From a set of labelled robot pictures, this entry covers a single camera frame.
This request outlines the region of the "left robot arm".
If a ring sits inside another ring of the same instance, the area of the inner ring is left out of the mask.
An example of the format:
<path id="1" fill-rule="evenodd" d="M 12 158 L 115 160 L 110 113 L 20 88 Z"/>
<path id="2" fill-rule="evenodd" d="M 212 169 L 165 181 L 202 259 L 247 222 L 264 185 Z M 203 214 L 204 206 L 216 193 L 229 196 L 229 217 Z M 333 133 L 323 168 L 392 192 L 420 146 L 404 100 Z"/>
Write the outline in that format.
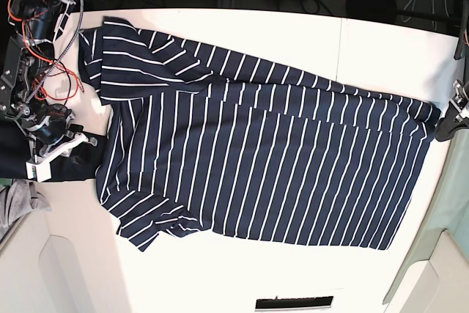
<path id="1" fill-rule="evenodd" d="M 460 6 L 460 21 L 454 60 L 464 59 L 465 67 L 462 77 L 453 83 L 454 95 L 435 129 L 435 139 L 441 142 L 451 140 L 459 130 L 468 129 L 468 0 L 455 2 Z"/>

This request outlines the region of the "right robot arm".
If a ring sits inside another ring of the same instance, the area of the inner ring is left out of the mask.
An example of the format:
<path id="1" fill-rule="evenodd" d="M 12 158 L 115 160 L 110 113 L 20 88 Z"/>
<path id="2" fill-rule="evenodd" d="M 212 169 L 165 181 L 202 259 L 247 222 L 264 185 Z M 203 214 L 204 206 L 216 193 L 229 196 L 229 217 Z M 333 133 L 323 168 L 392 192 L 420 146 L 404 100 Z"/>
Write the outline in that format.
<path id="1" fill-rule="evenodd" d="M 58 157 L 69 157 L 80 144 L 97 145 L 66 104 L 82 88 L 78 76 L 63 58 L 78 37 L 72 33 L 60 53 L 53 45 L 63 35 L 74 8 L 84 10 L 84 0 L 8 0 L 10 37 L 1 73 L 1 114 L 13 121 L 29 143 L 28 164 L 38 166 Z"/>

